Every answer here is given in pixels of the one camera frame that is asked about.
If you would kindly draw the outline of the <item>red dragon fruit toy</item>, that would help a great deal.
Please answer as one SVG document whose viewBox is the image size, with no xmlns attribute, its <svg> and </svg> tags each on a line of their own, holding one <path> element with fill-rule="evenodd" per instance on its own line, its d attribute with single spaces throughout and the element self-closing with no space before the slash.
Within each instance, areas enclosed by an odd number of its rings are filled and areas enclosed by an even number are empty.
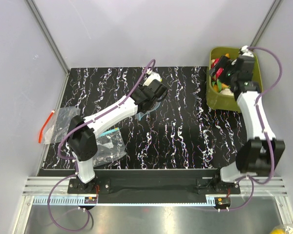
<svg viewBox="0 0 293 234">
<path fill-rule="evenodd" d="M 213 68 L 218 63 L 219 60 L 220 58 L 212 59 L 211 68 Z M 224 70 L 223 68 L 219 68 L 217 72 L 215 73 L 215 75 L 213 76 L 213 80 L 217 80 L 219 76 L 221 75 L 221 73 L 223 72 L 223 70 Z"/>
</svg>

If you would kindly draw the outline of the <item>clear bag teal zipper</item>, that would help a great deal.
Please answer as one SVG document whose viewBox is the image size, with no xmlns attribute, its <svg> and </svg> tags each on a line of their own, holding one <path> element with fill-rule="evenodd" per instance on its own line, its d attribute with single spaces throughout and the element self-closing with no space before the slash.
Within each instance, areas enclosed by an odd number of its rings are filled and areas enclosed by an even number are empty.
<svg viewBox="0 0 293 234">
<path fill-rule="evenodd" d="M 145 115 L 155 111 L 160 106 L 161 106 L 161 102 L 156 102 L 150 110 L 147 110 L 145 112 L 138 112 L 134 117 L 136 120 L 140 121 Z"/>
</svg>

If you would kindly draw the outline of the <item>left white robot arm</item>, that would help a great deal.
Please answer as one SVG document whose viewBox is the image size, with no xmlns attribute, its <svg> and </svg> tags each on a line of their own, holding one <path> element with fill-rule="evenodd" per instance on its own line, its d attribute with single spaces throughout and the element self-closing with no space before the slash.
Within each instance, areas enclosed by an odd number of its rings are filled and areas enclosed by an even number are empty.
<svg viewBox="0 0 293 234">
<path fill-rule="evenodd" d="M 93 157 L 98 151 L 96 140 L 99 136 L 128 117 L 134 116 L 140 120 L 155 111 L 166 98 L 167 93 L 168 88 L 154 79 L 140 85 L 131 95 L 122 97 L 94 115 L 72 118 L 66 141 L 77 166 L 75 174 L 79 182 L 78 186 L 83 192 L 90 193 L 96 186 Z"/>
</svg>

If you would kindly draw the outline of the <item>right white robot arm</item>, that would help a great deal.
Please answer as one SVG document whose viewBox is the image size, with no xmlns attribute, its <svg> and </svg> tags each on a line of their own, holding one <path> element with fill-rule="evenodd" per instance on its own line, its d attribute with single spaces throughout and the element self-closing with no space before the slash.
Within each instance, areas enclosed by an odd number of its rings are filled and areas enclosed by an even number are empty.
<svg viewBox="0 0 293 234">
<path fill-rule="evenodd" d="M 239 180 L 249 178 L 258 184 L 268 183 L 285 150 L 285 142 L 278 140 L 269 126 L 262 105 L 259 83 L 252 80 L 255 58 L 243 53 L 235 60 L 222 55 L 209 74 L 219 69 L 219 79 L 228 85 L 244 119 L 247 142 L 237 152 L 234 163 L 218 169 L 212 179 L 212 188 L 223 193 Z"/>
</svg>

